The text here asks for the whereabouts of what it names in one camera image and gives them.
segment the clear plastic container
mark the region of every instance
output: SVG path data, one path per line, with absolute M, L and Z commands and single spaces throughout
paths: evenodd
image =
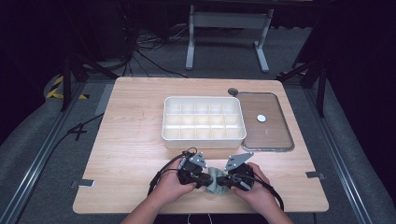
M 163 139 L 168 148 L 237 148 L 246 135 L 237 98 L 171 96 L 165 99 Z

